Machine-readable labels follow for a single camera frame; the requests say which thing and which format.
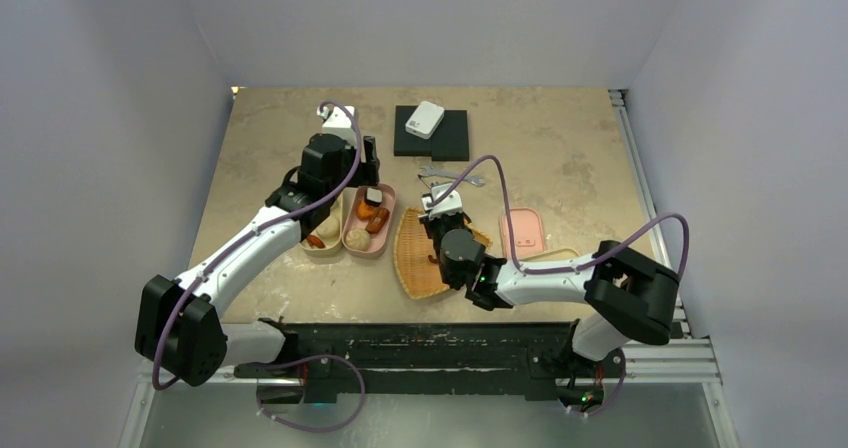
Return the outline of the pink lunch box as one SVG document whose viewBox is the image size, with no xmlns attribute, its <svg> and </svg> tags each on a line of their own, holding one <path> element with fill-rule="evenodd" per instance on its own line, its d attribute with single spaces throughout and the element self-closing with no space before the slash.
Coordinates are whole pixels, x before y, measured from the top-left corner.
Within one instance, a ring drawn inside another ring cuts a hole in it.
<svg viewBox="0 0 848 448">
<path fill-rule="evenodd" d="M 376 188 L 380 189 L 383 192 L 383 203 L 379 207 L 385 207 L 390 210 L 390 218 L 388 222 L 385 224 L 383 229 L 376 235 L 372 236 L 372 241 L 370 245 L 370 249 L 368 252 L 358 252 L 348 249 L 345 246 L 344 238 L 345 234 L 354 228 L 364 228 L 368 222 L 361 221 L 356 217 L 355 210 L 360 200 L 363 199 L 366 188 L 369 186 L 361 186 L 356 189 L 353 198 L 351 200 L 350 208 L 348 210 L 348 214 L 345 218 L 344 228 L 342 230 L 342 244 L 345 249 L 354 257 L 366 258 L 366 259 L 375 259 L 380 257 L 385 251 L 388 245 L 389 233 L 391 231 L 391 222 L 395 215 L 396 211 L 396 193 L 395 190 L 386 184 L 378 184 Z"/>
</svg>

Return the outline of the white black sushi piece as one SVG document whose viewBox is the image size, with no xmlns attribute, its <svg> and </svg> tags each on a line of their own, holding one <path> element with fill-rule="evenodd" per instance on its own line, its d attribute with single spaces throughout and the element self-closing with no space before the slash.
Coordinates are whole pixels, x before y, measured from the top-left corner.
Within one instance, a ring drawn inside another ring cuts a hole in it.
<svg viewBox="0 0 848 448">
<path fill-rule="evenodd" d="M 369 206 L 379 207 L 383 203 L 383 192 L 376 187 L 367 187 L 363 201 Z"/>
</svg>

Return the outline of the beige lunch box lid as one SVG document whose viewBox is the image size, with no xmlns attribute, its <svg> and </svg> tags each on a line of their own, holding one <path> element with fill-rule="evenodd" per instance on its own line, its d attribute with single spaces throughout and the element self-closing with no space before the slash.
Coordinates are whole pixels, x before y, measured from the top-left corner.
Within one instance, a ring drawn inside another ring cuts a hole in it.
<svg viewBox="0 0 848 448">
<path fill-rule="evenodd" d="M 522 261 L 527 262 L 560 262 L 573 258 L 579 258 L 581 253 L 572 248 L 560 248 L 548 250 L 542 253 L 529 255 L 522 258 Z"/>
</svg>

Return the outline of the orange fried chicken piece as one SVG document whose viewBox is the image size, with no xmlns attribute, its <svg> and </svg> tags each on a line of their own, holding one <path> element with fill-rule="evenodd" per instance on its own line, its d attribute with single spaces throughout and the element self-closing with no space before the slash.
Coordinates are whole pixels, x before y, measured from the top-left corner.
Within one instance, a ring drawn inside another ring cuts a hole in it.
<svg viewBox="0 0 848 448">
<path fill-rule="evenodd" d="M 356 207 L 355 214 L 359 220 L 368 222 L 373 218 L 378 208 L 378 205 L 369 204 L 365 199 L 362 199 Z"/>
</svg>

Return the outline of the dark red sausage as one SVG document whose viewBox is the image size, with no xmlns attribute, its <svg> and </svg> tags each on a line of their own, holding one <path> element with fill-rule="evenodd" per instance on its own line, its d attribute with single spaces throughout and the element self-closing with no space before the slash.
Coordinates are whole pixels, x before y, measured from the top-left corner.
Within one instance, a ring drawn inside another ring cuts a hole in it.
<svg viewBox="0 0 848 448">
<path fill-rule="evenodd" d="M 385 207 L 377 207 L 365 226 L 365 231 L 371 236 L 376 236 L 385 226 L 390 218 L 390 210 Z"/>
</svg>

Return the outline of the beige steamed bun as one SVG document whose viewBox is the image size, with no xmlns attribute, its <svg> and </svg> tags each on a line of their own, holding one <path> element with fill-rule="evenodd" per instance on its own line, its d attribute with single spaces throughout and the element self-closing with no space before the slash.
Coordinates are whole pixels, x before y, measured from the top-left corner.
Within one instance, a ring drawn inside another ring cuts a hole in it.
<svg viewBox="0 0 848 448">
<path fill-rule="evenodd" d="M 339 221 L 336 218 L 328 217 L 314 230 L 314 235 L 322 241 L 332 241 L 338 238 L 339 232 Z"/>
<path fill-rule="evenodd" d="M 345 246 L 353 251 L 368 252 L 372 235 L 364 228 L 354 228 L 345 234 Z"/>
</svg>

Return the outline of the beige lunch box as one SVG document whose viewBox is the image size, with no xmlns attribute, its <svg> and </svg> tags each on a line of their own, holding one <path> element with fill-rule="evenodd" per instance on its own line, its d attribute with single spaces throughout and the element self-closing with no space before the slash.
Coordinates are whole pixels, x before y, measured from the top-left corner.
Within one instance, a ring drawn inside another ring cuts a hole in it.
<svg viewBox="0 0 848 448">
<path fill-rule="evenodd" d="M 332 204 L 328 215 L 328 217 L 336 218 L 340 223 L 340 232 L 338 238 L 332 241 L 324 241 L 326 245 L 325 249 L 310 249 L 304 239 L 300 242 L 302 250 L 308 256 L 311 257 L 329 257 L 337 253 L 342 248 L 341 229 L 344 225 L 344 214 L 344 198 L 342 196 L 339 196 Z"/>
</svg>

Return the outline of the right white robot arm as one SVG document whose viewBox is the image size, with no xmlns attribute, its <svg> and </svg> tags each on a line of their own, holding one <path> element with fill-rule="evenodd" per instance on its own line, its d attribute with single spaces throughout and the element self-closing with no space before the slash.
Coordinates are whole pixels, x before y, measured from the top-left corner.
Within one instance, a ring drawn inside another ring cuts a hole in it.
<svg viewBox="0 0 848 448">
<path fill-rule="evenodd" d="M 629 341 L 662 346 L 671 327 L 683 272 L 632 249 L 633 242 L 669 219 L 662 214 L 622 242 L 605 240 L 587 255 L 530 262 L 487 254 L 464 213 L 418 217 L 434 248 L 441 280 L 473 305 L 512 309 L 541 302 L 585 303 L 593 314 L 573 327 L 561 349 L 564 367 L 584 375 Z"/>
</svg>

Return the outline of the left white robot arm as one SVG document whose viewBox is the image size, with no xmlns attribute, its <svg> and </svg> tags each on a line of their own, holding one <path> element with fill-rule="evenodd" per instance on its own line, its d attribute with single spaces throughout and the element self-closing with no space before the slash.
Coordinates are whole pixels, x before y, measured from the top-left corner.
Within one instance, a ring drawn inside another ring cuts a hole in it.
<svg viewBox="0 0 848 448">
<path fill-rule="evenodd" d="M 344 189 L 376 186 L 379 167 L 372 136 L 356 146 L 333 134 L 313 135 L 299 165 L 224 246 L 173 279 L 156 275 L 144 285 L 135 351 L 190 386 L 221 367 L 248 363 L 275 377 L 292 373 L 298 350 L 281 330 L 267 322 L 227 326 L 221 317 L 271 262 L 329 217 Z"/>
</svg>

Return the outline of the woven bamboo basket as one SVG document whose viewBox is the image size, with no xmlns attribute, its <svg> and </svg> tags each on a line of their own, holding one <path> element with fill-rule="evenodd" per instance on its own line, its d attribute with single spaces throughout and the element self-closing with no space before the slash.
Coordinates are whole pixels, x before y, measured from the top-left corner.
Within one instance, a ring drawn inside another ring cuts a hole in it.
<svg viewBox="0 0 848 448">
<path fill-rule="evenodd" d="M 393 246 L 393 262 L 399 282 L 411 299 L 425 299 L 450 290 L 442 282 L 432 241 L 418 216 L 423 211 L 406 208 L 400 218 Z"/>
</svg>

